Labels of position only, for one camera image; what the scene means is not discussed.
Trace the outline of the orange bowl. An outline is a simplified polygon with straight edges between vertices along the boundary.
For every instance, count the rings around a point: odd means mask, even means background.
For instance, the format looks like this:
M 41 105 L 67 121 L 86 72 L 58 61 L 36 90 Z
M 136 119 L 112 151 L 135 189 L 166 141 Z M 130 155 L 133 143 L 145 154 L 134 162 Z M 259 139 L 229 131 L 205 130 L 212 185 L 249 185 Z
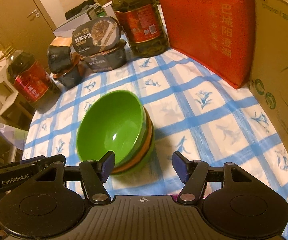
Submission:
M 152 141 L 153 127 L 148 111 L 145 108 L 144 111 L 147 120 L 147 130 L 145 132 L 144 141 L 141 143 L 140 148 L 135 152 L 135 154 L 132 155 L 129 161 L 127 161 L 125 164 L 113 168 L 112 175 L 120 175 L 131 170 L 136 165 L 138 165 L 147 154 Z

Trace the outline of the large green bowl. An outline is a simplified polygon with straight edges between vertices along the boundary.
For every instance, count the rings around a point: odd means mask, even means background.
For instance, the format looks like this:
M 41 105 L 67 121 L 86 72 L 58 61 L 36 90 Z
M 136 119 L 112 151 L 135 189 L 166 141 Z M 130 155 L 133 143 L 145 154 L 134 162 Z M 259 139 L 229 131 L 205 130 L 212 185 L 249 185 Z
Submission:
M 120 175 L 113 175 L 113 176 L 123 176 L 123 175 L 126 175 L 126 174 L 130 174 L 130 173 L 133 173 L 133 172 L 140 171 L 143 168 L 143 166 L 149 161 L 149 159 L 151 157 L 151 154 L 153 153 L 153 150 L 155 148 L 155 130 L 154 130 L 153 124 L 152 124 L 152 127 L 153 127 L 153 134 L 152 134 L 151 145 L 150 145 L 150 148 L 149 148 L 147 154 L 142 159 L 142 161 L 140 161 L 140 163 L 138 165 L 136 165 L 134 168 L 132 168 L 131 170 L 129 170 L 127 172 L 124 172 L 124 173 L 122 173 Z

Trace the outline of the small green bowl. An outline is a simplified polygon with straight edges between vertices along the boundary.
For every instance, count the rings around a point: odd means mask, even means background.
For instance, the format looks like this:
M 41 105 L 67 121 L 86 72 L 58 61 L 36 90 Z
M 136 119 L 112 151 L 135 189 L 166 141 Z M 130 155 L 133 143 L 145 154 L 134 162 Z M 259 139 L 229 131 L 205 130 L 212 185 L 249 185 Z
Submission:
M 101 96 L 86 112 L 77 132 L 81 161 L 115 153 L 115 166 L 130 161 L 147 136 L 147 117 L 139 98 L 127 90 Z

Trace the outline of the pink plastic plate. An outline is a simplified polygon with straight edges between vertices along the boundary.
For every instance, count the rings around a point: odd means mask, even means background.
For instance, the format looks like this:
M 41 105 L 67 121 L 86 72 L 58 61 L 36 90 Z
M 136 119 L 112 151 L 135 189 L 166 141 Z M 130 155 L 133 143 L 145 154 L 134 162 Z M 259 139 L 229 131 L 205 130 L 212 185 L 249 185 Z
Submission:
M 179 195 L 178 194 L 171 194 L 171 197 L 173 201 L 178 202 L 179 201 Z

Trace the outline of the blue checked tablecloth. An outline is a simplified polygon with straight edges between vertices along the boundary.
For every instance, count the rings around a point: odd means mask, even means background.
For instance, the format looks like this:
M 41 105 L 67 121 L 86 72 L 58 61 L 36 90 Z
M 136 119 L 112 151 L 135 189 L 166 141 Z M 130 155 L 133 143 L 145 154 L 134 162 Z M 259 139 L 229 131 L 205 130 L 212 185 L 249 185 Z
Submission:
M 36 113 L 23 157 L 62 154 L 79 163 L 78 126 L 87 110 L 113 90 L 136 94 L 155 128 L 155 150 L 140 171 L 112 176 L 111 196 L 177 194 L 183 183 L 171 164 L 173 152 L 221 167 L 233 162 L 288 202 L 288 153 L 273 124 L 247 87 L 232 88 L 202 64 L 169 49 L 150 58 L 134 57 L 104 73 L 87 70 L 83 81 L 63 90 L 46 113 Z M 283 232 L 288 239 L 288 224 Z

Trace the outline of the white wooden chair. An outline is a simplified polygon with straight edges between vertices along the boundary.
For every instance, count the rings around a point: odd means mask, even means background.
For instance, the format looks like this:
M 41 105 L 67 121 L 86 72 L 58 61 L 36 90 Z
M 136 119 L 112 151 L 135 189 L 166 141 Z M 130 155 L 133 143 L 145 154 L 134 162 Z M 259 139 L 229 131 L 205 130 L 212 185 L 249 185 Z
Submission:
M 0 51 L 0 118 L 7 124 L 28 131 L 35 110 L 6 77 L 7 62 Z

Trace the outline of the left oil bottle red label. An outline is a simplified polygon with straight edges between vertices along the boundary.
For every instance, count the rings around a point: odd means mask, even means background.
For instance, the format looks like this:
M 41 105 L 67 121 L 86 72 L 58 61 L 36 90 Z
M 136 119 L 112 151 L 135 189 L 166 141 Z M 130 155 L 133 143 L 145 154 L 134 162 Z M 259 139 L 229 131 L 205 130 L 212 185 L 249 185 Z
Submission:
M 33 54 L 7 46 L 7 79 L 39 113 L 50 110 L 58 101 L 61 90 Z

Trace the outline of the black instant meal box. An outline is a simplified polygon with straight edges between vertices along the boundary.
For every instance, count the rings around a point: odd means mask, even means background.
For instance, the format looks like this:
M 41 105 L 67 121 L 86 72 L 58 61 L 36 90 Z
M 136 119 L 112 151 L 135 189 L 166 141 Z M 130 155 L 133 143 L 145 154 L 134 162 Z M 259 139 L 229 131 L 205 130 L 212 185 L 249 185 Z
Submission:
M 126 44 L 127 42 L 124 39 L 120 39 L 118 44 L 111 50 L 87 56 L 83 61 L 94 73 L 108 72 L 120 68 L 127 62 Z

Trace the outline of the tilted dark noodle cup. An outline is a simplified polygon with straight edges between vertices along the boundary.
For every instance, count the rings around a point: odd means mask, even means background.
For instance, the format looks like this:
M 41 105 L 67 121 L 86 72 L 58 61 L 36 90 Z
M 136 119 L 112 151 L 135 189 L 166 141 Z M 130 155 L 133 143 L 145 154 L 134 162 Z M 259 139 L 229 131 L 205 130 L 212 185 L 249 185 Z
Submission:
M 72 67 L 72 38 L 56 37 L 47 49 L 47 61 L 51 73 L 64 72 Z

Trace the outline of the cardboard box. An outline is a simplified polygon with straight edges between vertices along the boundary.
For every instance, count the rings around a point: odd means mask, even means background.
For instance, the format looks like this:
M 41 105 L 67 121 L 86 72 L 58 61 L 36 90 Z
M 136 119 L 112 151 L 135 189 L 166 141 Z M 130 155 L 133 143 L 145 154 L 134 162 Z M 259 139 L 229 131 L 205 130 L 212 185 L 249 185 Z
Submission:
M 288 151 L 288 0 L 255 0 L 251 92 Z

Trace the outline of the oval instant rice box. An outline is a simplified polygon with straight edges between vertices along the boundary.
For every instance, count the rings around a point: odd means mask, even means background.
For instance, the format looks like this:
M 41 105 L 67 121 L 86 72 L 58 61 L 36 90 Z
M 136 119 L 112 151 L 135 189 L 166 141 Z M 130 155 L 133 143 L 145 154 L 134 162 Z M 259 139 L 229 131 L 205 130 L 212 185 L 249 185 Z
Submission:
M 90 20 L 72 33 L 72 45 L 82 56 L 92 56 L 113 49 L 121 39 L 121 27 L 110 16 Z

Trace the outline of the white box behind food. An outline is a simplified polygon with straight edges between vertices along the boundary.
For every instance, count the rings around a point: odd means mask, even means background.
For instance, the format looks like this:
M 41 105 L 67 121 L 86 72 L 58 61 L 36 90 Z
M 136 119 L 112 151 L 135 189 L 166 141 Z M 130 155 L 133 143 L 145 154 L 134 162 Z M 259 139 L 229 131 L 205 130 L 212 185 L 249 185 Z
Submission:
M 71 37 L 72 32 L 77 27 L 98 17 L 115 17 L 111 5 L 112 2 L 108 2 L 105 5 L 96 3 L 94 5 L 85 6 L 80 13 L 66 20 L 62 25 L 53 31 L 55 37 Z

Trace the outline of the red tote bag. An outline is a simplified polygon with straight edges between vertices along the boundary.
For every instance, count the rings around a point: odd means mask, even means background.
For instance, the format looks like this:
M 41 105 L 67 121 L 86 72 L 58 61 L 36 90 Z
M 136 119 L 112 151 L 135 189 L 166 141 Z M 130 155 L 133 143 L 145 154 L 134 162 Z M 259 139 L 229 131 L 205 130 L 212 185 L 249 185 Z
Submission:
M 255 41 L 254 0 L 160 0 L 170 46 L 235 89 L 247 81 Z

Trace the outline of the wooden door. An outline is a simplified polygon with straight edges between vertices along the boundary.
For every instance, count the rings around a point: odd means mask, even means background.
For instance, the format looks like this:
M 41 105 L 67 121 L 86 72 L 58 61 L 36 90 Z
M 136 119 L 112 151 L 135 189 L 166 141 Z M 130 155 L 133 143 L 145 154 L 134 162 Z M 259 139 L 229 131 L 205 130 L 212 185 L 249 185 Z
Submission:
M 31 53 L 47 72 L 46 53 L 55 27 L 40 0 L 0 0 L 0 49 L 12 45 Z

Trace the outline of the right oil bottle red label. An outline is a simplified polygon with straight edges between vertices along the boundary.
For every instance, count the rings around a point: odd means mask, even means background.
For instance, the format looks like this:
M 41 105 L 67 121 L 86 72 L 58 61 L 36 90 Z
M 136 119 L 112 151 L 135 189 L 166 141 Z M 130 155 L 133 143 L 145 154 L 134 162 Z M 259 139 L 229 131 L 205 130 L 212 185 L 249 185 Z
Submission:
M 113 0 L 111 7 L 134 55 L 152 57 L 167 50 L 168 37 L 156 0 Z

